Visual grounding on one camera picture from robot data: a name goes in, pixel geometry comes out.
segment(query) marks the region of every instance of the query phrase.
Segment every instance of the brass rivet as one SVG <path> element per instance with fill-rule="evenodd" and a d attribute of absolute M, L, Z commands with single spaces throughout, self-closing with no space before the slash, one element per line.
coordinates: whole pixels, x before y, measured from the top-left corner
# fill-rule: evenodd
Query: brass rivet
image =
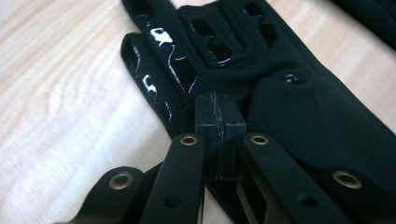
<path fill-rule="evenodd" d="M 267 145 L 270 141 L 268 138 L 261 136 L 261 135 L 253 135 L 250 137 L 250 141 L 256 145 Z"/>
<path fill-rule="evenodd" d="M 349 189 L 359 189 L 362 186 L 361 181 L 356 176 L 345 171 L 336 171 L 332 173 L 332 178 L 338 184 Z"/>
<path fill-rule="evenodd" d="M 132 182 L 134 182 L 134 177 L 129 173 L 122 172 L 111 177 L 108 185 L 112 189 L 125 189 L 128 188 Z"/>
<path fill-rule="evenodd" d="M 180 143 L 183 144 L 184 146 L 193 146 L 197 144 L 198 139 L 194 136 L 184 136 L 180 139 Z"/>

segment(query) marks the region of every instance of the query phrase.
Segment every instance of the black fabric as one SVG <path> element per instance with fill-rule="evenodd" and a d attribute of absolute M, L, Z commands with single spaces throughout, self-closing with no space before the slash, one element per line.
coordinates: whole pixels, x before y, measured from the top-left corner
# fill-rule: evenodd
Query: black fabric
<path fill-rule="evenodd" d="M 395 0 L 333 0 L 396 49 Z"/>
<path fill-rule="evenodd" d="M 125 36 L 121 55 L 171 137 L 191 123 L 195 95 L 222 91 L 244 107 L 250 132 L 297 161 L 354 169 L 396 195 L 394 134 L 266 2 L 123 2 L 142 35 Z"/>

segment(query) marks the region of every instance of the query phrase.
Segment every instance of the light wood surface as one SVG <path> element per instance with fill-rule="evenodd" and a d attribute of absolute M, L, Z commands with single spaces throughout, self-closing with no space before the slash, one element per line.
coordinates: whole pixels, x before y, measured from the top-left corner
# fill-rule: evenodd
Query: light wood surface
<path fill-rule="evenodd" d="M 395 133 L 395 51 L 329 1 L 269 2 Z M 163 160 L 170 140 L 120 57 L 132 31 L 120 0 L 0 1 L 0 223 L 69 220 L 109 169 Z M 204 223 L 230 223 L 206 196 Z"/>

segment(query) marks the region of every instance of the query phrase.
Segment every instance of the screw hole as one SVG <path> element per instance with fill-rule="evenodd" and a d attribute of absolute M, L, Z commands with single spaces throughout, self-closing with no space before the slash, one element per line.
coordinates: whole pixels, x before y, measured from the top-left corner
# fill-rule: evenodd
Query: screw hole
<path fill-rule="evenodd" d="M 126 172 L 123 172 L 111 177 L 108 185 L 112 189 L 126 189 L 132 184 L 132 182 L 134 182 L 134 177 Z"/>
<path fill-rule="evenodd" d="M 251 136 L 250 141 L 256 145 L 267 145 L 269 143 L 268 138 L 260 135 Z"/>
<path fill-rule="evenodd" d="M 184 146 L 192 146 L 198 142 L 198 139 L 194 136 L 185 136 L 180 139 L 180 143 Z"/>
<path fill-rule="evenodd" d="M 168 208 L 177 208 L 181 205 L 181 198 L 176 194 L 170 194 L 166 196 L 163 203 Z"/>
<path fill-rule="evenodd" d="M 361 181 L 356 176 L 345 171 L 336 171 L 332 173 L 332 178 L 338 184 L 349 189 L 359 189 L 362 186 Z"/>
<path fill-rule="evenodd" d="M 301 194 L 298 197 L 298 201 L 305 207 L 310 207 L 310 208 L 318 207 L 318 200 L 315 197 L 305 193 Z"/>

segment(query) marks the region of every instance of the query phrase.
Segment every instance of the wood grain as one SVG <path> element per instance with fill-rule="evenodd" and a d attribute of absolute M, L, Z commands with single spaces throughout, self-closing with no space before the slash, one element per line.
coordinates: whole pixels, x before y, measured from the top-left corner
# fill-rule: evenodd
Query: wood grain
<path fill-rule="evenodd" d="M 395 51 L 329 1 L 269 2 L 396 132 Z M 0 223 L 69 220 L 107 170 L 163 160 L 170 140 L 120 57 L 132 31 L 120 1 L 0 2 Z M 206 196 L 204 223 L 230 223 Z"/>

